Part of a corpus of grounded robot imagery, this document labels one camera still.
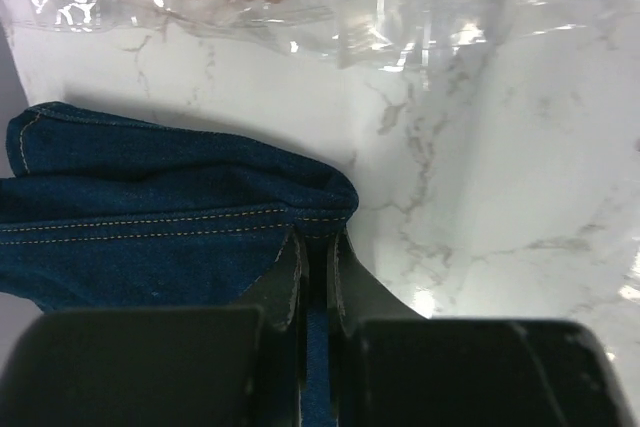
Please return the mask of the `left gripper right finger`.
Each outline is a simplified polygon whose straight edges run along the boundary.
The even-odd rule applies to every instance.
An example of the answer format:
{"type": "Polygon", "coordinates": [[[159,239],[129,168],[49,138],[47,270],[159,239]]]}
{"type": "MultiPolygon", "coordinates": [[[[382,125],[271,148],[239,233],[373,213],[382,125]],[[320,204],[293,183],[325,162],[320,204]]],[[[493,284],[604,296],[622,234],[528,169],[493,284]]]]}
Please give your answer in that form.
{"type": "Polygon", "coordinates": [[[593,333],[563,320],[427,319],[357,259],[327,256],[330,393],[341,426],[626,426],[593,333]]]}

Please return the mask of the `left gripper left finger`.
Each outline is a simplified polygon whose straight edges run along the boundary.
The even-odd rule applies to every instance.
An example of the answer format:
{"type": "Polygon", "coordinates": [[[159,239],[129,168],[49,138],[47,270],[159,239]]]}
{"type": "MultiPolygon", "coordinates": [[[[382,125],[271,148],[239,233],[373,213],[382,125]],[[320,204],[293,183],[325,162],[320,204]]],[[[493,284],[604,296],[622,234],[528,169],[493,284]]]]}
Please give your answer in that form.
{"type": "Polygon", "coordinates": [[[5,426],[297,426],[308,279],[297,232],[220,307],[47,314],[1,377],[5,426]]]}

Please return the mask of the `dark blue jeans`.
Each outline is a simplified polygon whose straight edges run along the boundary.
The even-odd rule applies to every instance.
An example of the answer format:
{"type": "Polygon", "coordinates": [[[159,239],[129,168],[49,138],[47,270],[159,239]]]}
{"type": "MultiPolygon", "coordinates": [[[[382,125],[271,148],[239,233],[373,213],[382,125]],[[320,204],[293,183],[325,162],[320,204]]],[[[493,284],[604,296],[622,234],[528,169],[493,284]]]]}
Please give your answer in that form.
{"type": "Polygon", "coordinates": [[[6,151],[1,289],[47,313],[231,301],[291,229],[318,253],[358,206],[316,160],[60,102],[14,118],[6,151]]]}

